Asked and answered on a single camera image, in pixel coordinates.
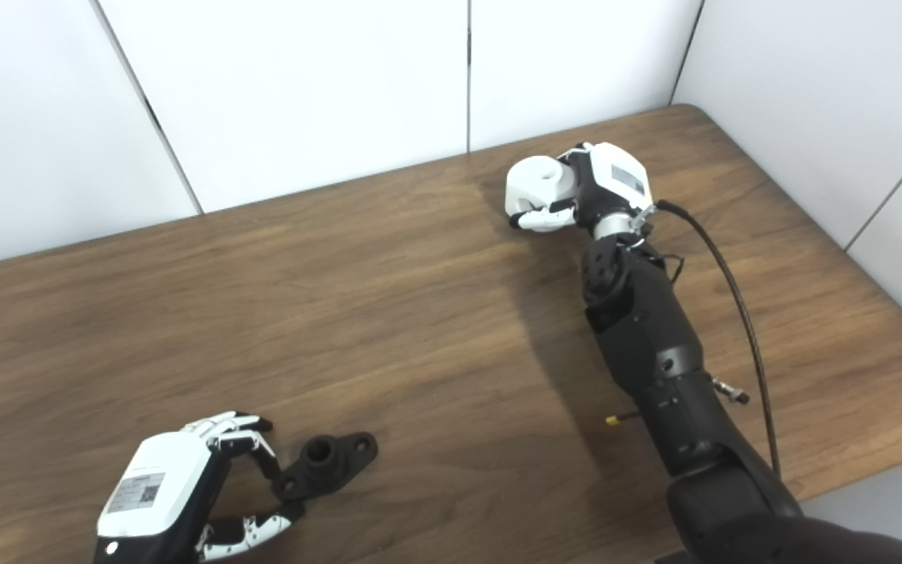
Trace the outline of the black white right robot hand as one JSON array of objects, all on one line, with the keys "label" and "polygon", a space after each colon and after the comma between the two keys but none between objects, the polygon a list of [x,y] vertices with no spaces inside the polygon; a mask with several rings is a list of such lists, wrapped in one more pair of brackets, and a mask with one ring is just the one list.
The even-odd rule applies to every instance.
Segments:
[{"label": "black white right robot hand", "polygon": [[641,237],[655,213],[644,165],[611,143],[523,158],[507,172],[503,207],[512,228],[549,233],[579,227],[594,239]]}]

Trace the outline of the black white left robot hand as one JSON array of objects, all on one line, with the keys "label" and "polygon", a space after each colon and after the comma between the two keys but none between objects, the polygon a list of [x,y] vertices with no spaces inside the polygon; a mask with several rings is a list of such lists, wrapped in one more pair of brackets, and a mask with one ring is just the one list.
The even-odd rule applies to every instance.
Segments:
[{"label": "black white left robot hand", "polygon": [[279,477],[269,431],[271,421],[230,410],[144,439],[98,518],[94,562],[211,563],[283,535],[305,516],[303,503],[210,517],[233,458],[251,456],[266,479]]}]

